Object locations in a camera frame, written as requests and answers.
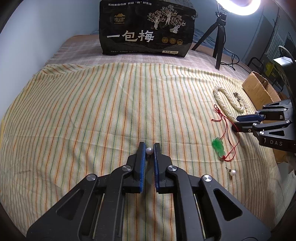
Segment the black metal rack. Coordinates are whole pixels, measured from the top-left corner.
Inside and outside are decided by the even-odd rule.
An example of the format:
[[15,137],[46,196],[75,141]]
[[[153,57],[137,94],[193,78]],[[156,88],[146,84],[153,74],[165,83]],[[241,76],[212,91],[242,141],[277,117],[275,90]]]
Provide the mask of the black metal rack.
[[259,74],[265,73],[265,65],[264,63],[258,59],[257,57],[252,57],[249,62],[247,63],[247,66],[250,69],[256,69]]

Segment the black snack bag chinese text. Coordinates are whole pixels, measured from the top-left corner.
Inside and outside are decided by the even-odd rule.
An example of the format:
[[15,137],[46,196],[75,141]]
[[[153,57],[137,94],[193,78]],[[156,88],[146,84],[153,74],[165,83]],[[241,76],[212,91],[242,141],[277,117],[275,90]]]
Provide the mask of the black snack bag chinese text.
[[195,18],[195,9],[168,1],[101,1],[102,52],[185,57],[193,41]]

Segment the black tripod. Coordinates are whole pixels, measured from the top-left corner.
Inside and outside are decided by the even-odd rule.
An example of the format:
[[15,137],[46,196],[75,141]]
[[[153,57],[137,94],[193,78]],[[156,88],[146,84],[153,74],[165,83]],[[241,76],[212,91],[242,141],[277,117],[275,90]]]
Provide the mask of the black tripod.
[[204,33],[204,35],[198,40],[198,42],[193,46],[192,50],[195,51],[209,36],[211,33],[213,33],[214,30],[217,29],[217,35],[213,50],[212,57],[216,59],[215,68],[217,70],[220,70],[221,66],[221,60],[222,60],[222,54],[224,49],[224,39],[226,37],[226,18],[227,14],[220,10],[221,5],[217,3],[217,11],[215,12],[215,15],[217,16],[217,20],[213,25],[211,25],[210,28]]

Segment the white pearl earring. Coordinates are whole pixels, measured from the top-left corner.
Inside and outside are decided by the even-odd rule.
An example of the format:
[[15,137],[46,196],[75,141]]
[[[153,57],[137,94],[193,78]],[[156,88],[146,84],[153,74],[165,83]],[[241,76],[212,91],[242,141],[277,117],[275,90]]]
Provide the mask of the white pearl earring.
[[225,168],[228,171],[228,174],[229,174],[230,177],[234,177],[236,175],[236,170],[230,169],[228,167],[225,167]]
[[152,155],[154,153],[154,149],[153,148],[146,148],[145,152],[148,156]]

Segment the yellow striped blanket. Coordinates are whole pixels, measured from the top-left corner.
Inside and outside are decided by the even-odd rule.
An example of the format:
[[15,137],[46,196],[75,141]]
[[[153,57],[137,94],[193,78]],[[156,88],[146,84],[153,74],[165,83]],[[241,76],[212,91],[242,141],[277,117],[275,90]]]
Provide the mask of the yellow striped blanket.
[[[166,64],[50,64],[36,73],[1,120],[1,203],[21,233],[87,174],[105,175],[138,144],[160,143],[172,162],[194,176],[212,175],[267,227],[285,203],[271,149],[253,135],[222,137],[213,90],[243,99],[242,81]],[[225,167],[236,170],[230,177]]]

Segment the checkered beige bedsheet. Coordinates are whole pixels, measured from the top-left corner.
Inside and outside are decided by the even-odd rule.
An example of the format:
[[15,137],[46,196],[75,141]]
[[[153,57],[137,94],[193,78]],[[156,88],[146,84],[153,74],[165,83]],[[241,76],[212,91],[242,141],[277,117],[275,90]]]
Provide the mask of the checkered beige bedsheet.
[[216,60],[212,57],[212,54],[213,49],[201,45],[195,51],[190,50],[184,58],[137,53],[108,56],[102,54],[102,48],[97,35],[77,35],[64,42],[60,49],[46,63],[81,65],[100,65],[114,62],[173,64],[216,72],[242,81],[251,72],[250,68],[241,62],[234,65],[234,68],[222,65],[217,70],[215,68]]

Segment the cardboard box tray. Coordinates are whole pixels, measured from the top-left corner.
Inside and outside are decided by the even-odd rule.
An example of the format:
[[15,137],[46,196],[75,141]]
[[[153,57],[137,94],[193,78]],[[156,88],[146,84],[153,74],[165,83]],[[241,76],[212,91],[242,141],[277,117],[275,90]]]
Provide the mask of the cardboard box tray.
[[[278,95],[278,93],[274,90],[272,85],[261,75],[256,72],[251,72],[250,75],[245,79],[242,84],[243,90],[246,92],[253,105],[256,108],[256,112],[258,113],[265,105],[282,101]],[[264,120],[262,122],[258,121],[237,121],[237,123],[271,123],[270,120]],[[277,150],[275,155],[277,158],[281,158],[281,154],[279,152],[286,152]]]

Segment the blue patterned bedsheet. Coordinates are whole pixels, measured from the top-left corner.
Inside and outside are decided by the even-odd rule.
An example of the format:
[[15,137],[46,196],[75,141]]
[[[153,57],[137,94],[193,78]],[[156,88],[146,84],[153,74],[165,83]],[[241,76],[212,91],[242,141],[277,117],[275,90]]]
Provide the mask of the blue patterned bedsheet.
[[[199,29],[194,30],[194,36],[193,36],[193,42],[197,43],[201,37],[204,35],[204,32],[202,32]],[[211,37],[207,37],[206,40],[202,42],[205,46],[214,46],[215,40],[213,40]]]

